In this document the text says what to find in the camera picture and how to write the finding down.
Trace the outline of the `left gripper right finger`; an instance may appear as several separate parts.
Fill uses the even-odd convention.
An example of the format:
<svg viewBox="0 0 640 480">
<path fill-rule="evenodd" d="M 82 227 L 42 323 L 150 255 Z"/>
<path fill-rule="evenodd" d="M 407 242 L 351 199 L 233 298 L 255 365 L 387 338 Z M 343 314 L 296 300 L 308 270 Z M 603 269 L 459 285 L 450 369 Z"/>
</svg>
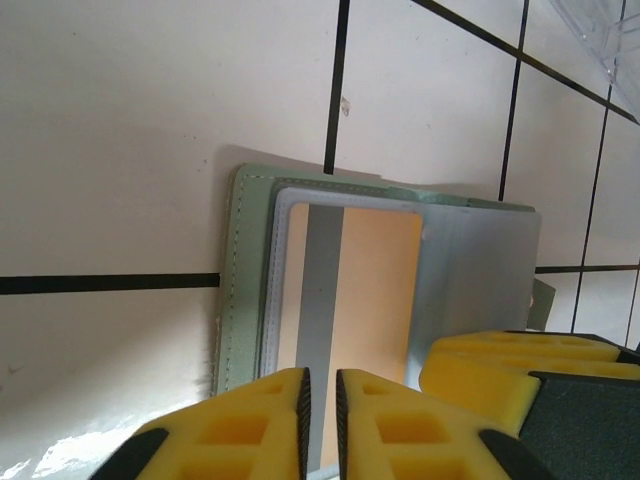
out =
<svg viewBox="0 0 640 480">
<path fill-rule="evenodd" d="M 487 418 L 358 369 L 336 373 L 342 479 L 550 479 Z"/>
</svg>

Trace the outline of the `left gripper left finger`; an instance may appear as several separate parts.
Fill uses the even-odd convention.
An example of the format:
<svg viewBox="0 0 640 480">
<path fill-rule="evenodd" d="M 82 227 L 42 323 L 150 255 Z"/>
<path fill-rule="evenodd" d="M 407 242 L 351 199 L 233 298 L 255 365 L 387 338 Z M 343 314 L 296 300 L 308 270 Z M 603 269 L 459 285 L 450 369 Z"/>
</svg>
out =
<svg viewBox="0 0 640 480">
<path fill-rule="evenodd" d="M 310 372 L 288 368 L 156 418 L 98 468 L 100 479 L 304 479 Z"/>
</svg>

